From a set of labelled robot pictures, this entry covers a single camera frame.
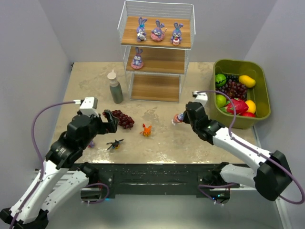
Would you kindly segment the black bat-like toy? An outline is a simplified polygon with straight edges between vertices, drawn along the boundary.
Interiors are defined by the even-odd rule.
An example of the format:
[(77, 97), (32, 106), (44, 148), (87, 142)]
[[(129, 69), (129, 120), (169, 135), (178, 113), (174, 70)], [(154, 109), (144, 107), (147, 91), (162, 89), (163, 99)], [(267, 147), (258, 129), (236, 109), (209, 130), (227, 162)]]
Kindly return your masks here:
[(123, 139), (120, 139), (120, 140), (115, 139), (114, 142), (106, 143), (107, 145), (109, 145), (107, 150), (118, 149), (120, 147), (120, 144), (121, 144), (122, 141), (123, 141)]

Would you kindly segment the orange dragon toy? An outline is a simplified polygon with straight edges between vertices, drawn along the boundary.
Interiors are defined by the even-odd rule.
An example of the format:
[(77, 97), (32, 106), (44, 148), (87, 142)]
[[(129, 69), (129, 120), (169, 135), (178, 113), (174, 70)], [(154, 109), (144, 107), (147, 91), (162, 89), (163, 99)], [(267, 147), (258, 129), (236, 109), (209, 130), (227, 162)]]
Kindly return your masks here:
[(146, 126), (145, 124), (143, 124), (142, 126), (143, 130), (140, 132), (140, 134), (142, 134), (144, 137), (149, 137), (152, 132), (152, 126)]

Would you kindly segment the small purple bunny toy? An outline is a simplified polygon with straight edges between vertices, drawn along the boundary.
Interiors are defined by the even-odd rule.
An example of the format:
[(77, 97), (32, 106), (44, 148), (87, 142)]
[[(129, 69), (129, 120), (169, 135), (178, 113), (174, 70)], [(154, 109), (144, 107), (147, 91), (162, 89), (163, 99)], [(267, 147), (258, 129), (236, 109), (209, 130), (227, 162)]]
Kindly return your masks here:
[(182, 31), (181, 31), (181, 28), (183, 27), (183, 24), (175, 22), (173, 25), (174, 25), (174, 30), (172, 32), (171, 43), (174, 46), (178, 46), (182, 42)]

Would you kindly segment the purple bunny blue bow toy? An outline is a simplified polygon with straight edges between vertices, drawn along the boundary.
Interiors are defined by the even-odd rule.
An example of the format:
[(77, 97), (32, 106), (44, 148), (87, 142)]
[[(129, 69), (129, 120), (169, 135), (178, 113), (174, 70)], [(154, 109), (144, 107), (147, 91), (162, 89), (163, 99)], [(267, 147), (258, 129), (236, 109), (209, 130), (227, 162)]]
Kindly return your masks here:
[(139, 26), (136, 29), (137, 42), (146, 41), (146, 31), (145, 31), (145, 23), (146, 22), (147, 22), (147, 19), (139, 17), (139, 19), (138, 19)]

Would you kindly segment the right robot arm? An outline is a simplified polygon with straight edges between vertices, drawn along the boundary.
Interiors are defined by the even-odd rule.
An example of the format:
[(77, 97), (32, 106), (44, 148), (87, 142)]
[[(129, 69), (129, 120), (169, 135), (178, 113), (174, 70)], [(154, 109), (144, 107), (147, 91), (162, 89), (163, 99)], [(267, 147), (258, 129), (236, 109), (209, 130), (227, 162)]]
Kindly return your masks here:
[(230, 133), (223, 124), (210, 120), (199, 102), (189, 102), (183, 114), (183, 122), (190, 124), (201, 140), (226, 150), (248, 166), (226, 164), (219, 171), (224, 182), (254, 187), (269, 201), (280, 197), (292, 182), (288, 176), (291, 169), (282, 152), (271, 153)]

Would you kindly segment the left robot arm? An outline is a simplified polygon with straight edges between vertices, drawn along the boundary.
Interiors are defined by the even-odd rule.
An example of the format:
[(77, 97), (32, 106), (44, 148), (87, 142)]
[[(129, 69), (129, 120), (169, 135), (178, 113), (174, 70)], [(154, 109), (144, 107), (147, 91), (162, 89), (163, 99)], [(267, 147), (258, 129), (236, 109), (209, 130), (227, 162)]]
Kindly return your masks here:
[(0, 212), (0, 218), (11, 229), (44, 229), (50, 216), (82, 187), (97, 179), (98, 170), (89, 163), (80, 165), (64, 184), (58, 181), (69, 171), (96, 135), (115, 133), (118, 118), (110, 110), (104, 111), (103, 122), (95, 109), (79, 111), (67, 125), (59, 139), (54, 142), (43, 167), (19, 201)]

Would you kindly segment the red grape bunch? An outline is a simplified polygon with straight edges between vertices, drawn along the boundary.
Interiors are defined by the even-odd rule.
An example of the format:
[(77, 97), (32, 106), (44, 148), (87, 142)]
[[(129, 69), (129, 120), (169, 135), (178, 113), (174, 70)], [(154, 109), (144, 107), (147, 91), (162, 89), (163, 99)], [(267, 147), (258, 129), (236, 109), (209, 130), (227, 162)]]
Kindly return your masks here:
[(130, 116), (123, 113), (121, 110), (114, 110), (111, 112), (115, 117), (119, 119), (118, 125), (121, 126), (123, 129), (133, 128), (135, 121)]

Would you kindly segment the green soap dispenser bottle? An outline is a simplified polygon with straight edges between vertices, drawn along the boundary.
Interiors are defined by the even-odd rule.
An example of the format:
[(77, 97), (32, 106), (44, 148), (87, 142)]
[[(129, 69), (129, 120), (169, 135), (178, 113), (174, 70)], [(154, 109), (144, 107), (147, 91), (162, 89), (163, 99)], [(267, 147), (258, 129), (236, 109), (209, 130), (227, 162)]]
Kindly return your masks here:
[(123, 93), (121, 85), (117, 79), (117, 74), (114, 72), (114, 69), (110, 73), (108, 73), (107, 78), (110, 83), (110, 91), (112, 94), (113, 101), (116, 104), (120, 104), (123, 102)]

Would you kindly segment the green watermelon ball toy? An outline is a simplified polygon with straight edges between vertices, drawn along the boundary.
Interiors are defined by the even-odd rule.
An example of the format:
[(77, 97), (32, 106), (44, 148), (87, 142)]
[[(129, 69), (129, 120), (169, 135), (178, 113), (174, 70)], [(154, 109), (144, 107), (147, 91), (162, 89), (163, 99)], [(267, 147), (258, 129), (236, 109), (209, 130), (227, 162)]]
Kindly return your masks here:
[(226, 84), (226, 76), (222, 73), (219, 73), (215, 76), (215, 86), (221, 87)]

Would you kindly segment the dark grapes in bin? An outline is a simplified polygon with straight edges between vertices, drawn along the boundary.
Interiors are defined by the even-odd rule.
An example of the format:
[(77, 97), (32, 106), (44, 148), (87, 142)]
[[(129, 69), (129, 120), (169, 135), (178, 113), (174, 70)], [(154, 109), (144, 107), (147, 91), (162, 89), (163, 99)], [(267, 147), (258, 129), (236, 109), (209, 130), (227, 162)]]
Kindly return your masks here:
[(221, 87), (215, 87), (217, 91), (225, 93), (231, 99), (247, 99), (247, 87), (239, 82), (239, 76), (235, 74), (224, 74), (226, 76), (226, 84)]

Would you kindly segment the pink dragon fruit toy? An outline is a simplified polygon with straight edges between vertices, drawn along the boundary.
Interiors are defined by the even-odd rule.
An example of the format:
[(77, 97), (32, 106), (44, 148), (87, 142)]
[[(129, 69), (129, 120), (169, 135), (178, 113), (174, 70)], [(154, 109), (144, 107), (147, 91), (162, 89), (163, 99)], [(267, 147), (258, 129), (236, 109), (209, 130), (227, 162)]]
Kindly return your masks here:
[(236, 115), (240, 115), (248, 110), (248, 105), (245, 103), (245, 101), (241, 99), (232, 99), (232, 102), (229, 100), (226, 102), (226, 104), (220, 108), (220, 110), (227, 114), (234, 114), (234, 111)]

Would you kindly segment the orange fruit toy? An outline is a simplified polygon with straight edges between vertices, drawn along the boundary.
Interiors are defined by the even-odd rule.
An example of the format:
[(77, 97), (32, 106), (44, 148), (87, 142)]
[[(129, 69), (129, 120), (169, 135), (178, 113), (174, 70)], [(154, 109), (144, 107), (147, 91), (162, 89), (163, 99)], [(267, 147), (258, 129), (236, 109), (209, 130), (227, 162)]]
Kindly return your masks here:
[(256, 112), (255, 102), (252, 100), (246, 100), (245, 103), (248, 106), (247, 112), (255, 114), (255, 112)]

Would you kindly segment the yellow mango toy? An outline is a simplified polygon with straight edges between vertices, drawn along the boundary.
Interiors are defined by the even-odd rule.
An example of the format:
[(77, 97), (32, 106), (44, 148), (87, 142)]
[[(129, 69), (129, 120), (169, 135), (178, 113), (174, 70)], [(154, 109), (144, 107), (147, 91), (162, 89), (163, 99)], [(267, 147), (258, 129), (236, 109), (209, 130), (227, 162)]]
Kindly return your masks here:
[(247, 88), (253, 88), (256, 85), (256, 81), (248, 75), (239, 76), (239, 82), (244, 84)]

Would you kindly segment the green plastic bin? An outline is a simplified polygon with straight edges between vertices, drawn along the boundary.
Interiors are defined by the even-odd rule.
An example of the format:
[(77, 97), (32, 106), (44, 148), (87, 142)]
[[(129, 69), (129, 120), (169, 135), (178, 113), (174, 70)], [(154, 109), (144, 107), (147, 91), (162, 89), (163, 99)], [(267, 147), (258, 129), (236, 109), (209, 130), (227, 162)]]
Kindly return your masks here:
[(234, 128), (248, 129), (271, 114), (264, 71), (254, 62), (218, 60), (214, 63), (210, 89), (239, 103)]

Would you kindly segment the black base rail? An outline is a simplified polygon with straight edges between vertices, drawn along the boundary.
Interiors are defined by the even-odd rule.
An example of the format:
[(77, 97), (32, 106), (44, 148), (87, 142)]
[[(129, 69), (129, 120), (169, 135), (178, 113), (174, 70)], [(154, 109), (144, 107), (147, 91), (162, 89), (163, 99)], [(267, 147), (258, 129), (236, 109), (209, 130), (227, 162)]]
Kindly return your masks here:
[[(74, 164), (58, 181), (56, 187), (72, 177), (81, 164)], [(222, 180), (219, 171), (226, 164), (230, 164), (227, 162), (220, 164), (89, 164), (98, 170), (97, 179), (90, 181), (88, 186), (82, 188), (101, 187), (97, 194), (104, 199), (115, 198), (117, 195), (196, 195), (199, 197), (212, 195), (212, 200), (219, 200), (229, 198), (223, 189), (239, 188), (243, 185), (226, 183)]]

